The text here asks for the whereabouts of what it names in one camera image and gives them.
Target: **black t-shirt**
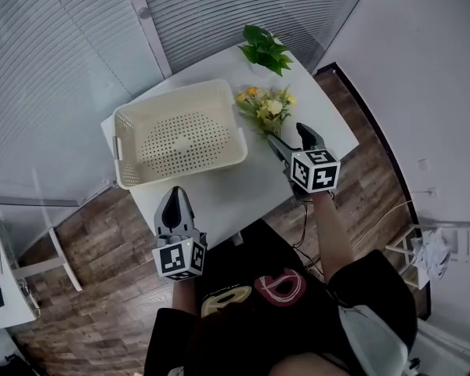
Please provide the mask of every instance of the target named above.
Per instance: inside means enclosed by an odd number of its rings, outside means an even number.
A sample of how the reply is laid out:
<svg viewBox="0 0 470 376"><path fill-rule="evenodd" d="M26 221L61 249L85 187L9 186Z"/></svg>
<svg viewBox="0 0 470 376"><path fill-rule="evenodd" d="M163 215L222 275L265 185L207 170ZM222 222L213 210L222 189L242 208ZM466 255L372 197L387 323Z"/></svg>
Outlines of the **black t-shirt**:
<svg viewBox="0 0 470 376"><path fill-rule="evenodd" d="M229 334L240 338L239 333L246 333L246 369L254 366L248 358L257 355L254 351L267 362L260 367L266 373L285 356L312 352L334 358L351 374L363 374L339 320L338 305L368 306L411 348L417 327L414 299L381 252L340 269L326 285L306 272L289 244L262 220L244 229L242 237L240 246L225 242L209 251L204 274L196 282L199 318L176 309L158 311L145 376L167 376L184 366L199 319L230 303L241 304L261 329L252 333L243 325L230 325L235 330L229 327L227 335L216 334L215 347L223 350ZM237 354L237 347L230 350Z"/></svg>

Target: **beige basket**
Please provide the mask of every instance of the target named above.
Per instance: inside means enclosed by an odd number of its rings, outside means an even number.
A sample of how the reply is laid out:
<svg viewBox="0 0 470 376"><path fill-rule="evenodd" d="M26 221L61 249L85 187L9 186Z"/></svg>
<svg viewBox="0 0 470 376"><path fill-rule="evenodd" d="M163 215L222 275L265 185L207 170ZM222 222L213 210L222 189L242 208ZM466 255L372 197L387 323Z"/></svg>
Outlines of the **beige basket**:
<svg viewBox="0 0 470 376"><path fill-rule="evenodd" d="M248 149L221 79L132 102L114 112L118 184L156 183L240 163Z"/></svg>

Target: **forearm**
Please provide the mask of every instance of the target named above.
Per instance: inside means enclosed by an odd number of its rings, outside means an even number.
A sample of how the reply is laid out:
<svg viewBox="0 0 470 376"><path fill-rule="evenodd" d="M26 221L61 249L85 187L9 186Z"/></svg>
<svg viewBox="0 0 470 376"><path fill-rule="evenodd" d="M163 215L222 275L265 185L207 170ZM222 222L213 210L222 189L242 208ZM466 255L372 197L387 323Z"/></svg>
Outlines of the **forearm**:
<svg viewBox="0 0 470 376"><path fill-rule="evenodd" d="M329 193L315 193L312 197L320 260L324 278L329 281L338 270L353 262L353 250Z"/></svg>
<svg viewBox="0 0 470 376"><path fill-rule="evenodd" d="M197 315L195 280L177 281L172 289L172 308Z"/></svg>

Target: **wooden floor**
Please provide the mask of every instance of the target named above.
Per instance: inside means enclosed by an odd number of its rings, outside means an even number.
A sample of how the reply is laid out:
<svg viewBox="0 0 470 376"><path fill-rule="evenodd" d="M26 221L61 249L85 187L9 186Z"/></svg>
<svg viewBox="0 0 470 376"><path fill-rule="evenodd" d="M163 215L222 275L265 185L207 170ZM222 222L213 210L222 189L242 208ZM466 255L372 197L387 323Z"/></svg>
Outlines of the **wooden floor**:
<svg viewBox="0 0 470 376"><path fill-rule="evenodd" d="M382 249L410 217L405 207L397 209L359 242L390 208L404 201L402 190L373 128L342 82L332 72L317 81L360 142L342 161L335 198L360 257ZM319 252L312 210L310 206L302 249L315 261ZM301 238L304 215L302 206L288 201L265 220L294 244ZM42 315L9 331L55 376L142 372L155 314L170 305L172 284L157 277L153 236L132 197L127 191L108 190L56 232L84 291L77 293L61 269L31 277L28 282L41 300ZM53 253L52 244L42 240L22 258L23 264L48 259ZM398 256L390 257L394 266L400 266ZM418 312L426 313L425 293L414 293Z"/></svg>

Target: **white desk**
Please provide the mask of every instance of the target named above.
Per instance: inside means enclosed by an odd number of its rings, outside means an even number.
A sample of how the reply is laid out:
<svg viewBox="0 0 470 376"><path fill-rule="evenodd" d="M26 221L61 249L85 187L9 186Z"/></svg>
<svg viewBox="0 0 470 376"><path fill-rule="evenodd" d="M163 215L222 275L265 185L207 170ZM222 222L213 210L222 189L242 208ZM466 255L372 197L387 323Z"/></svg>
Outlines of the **white desk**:
<svg viewBox="0 0 470 376"><path fill-rule="evenodd" d="M2 261L2 274L0 274L0 288L5 305L0 308L0 329L23 324L36 320L26 298L23 295L10 267L9 260L5 254L3 238L0 230L0 259Z"/></svg>
<svg viewBox="0 0 470 376"><path fill-rule="evenodd" d="M296 96L298 103L284 123L282 138L291 146L301 146L295 127L299 121L315 129L324 138L326 146L338 158L343 158L359 144L358 141L324 91L296 58L287 54L294 61L290 64L291 70L283 70L282 78L275 74L261 79L253 75L248 61L234 46L172 75L137 99L216 78L228 81L233 93L248 86L283 89L290 85L289 93ZM152 231L155 231L155 210L162 197L176 185L188 193L195 226L207 233L209 247L223 242L292 196L282 174L284 165L277 160L266 141L253 133L251 126L238 116L238 109L233 109L237 112L237 123L244 129L248 145L245 161L231 168L131 188L132 197ZM101 126L110 149L113 149L113 117L106 119Z"/></svg>

